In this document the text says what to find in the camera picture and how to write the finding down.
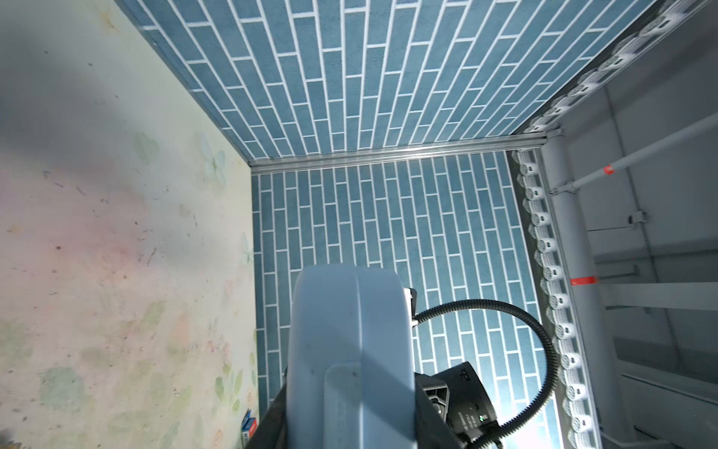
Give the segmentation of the light blue alarm clock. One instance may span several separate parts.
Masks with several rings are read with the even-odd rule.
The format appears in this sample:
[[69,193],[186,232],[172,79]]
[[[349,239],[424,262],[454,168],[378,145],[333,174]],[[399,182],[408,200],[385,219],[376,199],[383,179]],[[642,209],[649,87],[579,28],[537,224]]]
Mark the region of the light blue alarm clock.
[[303,269],[289,338],[289,447],[413,448],[414,415],[409,306],[398,275]]

